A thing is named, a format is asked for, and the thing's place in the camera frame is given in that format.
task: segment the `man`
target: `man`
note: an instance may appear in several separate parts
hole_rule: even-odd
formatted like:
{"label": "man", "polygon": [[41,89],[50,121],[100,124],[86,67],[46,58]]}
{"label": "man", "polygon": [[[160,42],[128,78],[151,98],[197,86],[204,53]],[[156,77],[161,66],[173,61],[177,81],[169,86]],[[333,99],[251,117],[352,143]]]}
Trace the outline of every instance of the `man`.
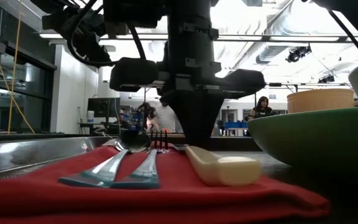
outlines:
{"label": "man", "polygon": [[118,122],[119,122],[121,128],[130,129],[132,127],[131,124],[129,124],[127,121],[124,120],[124,111],[123,110],[119,110]]}
{"label": "man", "polygon": [[155,110],[157,114],[158,126],[161,130],[167,130],[168,133],[181,132],[179,121],[175,112],[168,106],[168,103],[161,102],[161,106]]}

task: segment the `fork tines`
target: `fork tines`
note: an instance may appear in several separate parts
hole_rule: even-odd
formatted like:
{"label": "fork tines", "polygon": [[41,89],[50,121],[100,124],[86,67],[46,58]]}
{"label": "fork tines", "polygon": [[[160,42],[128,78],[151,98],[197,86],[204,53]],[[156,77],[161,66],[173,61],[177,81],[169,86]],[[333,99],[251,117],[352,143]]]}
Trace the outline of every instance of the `fork tines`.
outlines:
{"label": "fork tines", "polygon": [[152,130],[150,135],[150,140],[152,142],[151,149],[156,149],[158,152],[168,152],[168,133],[167,130],[165,130],[165,136],[163,136],[163,131],[160,130],[160,136],[158,136],[158,131]]}

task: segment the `red napkin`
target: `red napkin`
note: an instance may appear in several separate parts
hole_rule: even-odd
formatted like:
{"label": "red napkin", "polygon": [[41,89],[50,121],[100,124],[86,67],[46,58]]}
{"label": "red napkin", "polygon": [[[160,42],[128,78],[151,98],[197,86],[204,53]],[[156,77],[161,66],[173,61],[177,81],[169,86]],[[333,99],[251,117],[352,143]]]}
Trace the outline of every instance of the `red napkin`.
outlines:
{"label": "red napkin", "polygon": [[[187,156],[175,151],[157,156],[160,189],[96,189],[57,182],[115,154],[114,148],[104,146],[22,177],[0,180],[0,222],[237,223],[314,218],[329,212],[325,198],[268,177],[246,187],[205,186]],[[145,152],[126,156],[116,180],[129,175],[146,157]]]}

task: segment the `ceiling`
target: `ceiling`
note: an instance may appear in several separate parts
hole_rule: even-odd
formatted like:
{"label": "ceiling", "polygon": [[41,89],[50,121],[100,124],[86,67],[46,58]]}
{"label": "ceiling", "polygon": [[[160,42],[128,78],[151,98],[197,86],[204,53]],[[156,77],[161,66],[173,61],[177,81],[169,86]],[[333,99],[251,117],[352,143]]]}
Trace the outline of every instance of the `ceiling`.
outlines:
{"label": "ceiling", "polygon": [[[22,18],[37,32],[41,28],[41,17],[45,15],[30,0],[21,0]],[[267,34],[267,35],[345,35],[328,12],[312,1],[261,0],[261,7],[250,7],[245,0],[220,0],[211,9],[213,27],[220,34]],[[19,0],[0,0],[0,6],[17,16]],[[338,17],[350,31],[358,31],[340,13]],[[155,29],[137,29],[138,33],[167,33],[167,18],[158,23]],[[112,40],[115,46],[110,52],[111,59],[138,57],[135,44],[131,40]],[[146,56],[149,60],[163,58],[164,40],[143,40]],[[333,73],[336,83],[347,82],[347,75],[358,65],[358,50],[353,44],[311,44],[312,54],[296,63],[288,63],[289,50],[299,44],[271,42],[215,42],[215,60],[221,62],[223,70],[216,74],[224,77],[237,68],[259,70],[265,75],[266,82],[317,83],[319,77]]]}

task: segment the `fork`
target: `fork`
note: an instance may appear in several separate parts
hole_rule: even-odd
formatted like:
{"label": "fork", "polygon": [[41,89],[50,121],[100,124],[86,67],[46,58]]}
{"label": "fork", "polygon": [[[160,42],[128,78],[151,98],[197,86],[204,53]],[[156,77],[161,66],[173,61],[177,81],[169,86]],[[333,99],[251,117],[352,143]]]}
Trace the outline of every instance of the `fork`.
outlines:
{"label": "fork", "polygon": [[110,188],[114,189],[157,189],[160,188],[160,181],[158,180],[157,167],[155,165],[158,153],[168,152],[168,137],[165,132],[165,149],[162,147],[162,131],[160,132],[160,144],[157,146],[158,132],[156,132],[155,139],[154,132],[150,135],[152,145],[148,151],[149,156],[141,163],[141,165],[134,170],[130,175],[124,178],[121,182],[114,182]]}

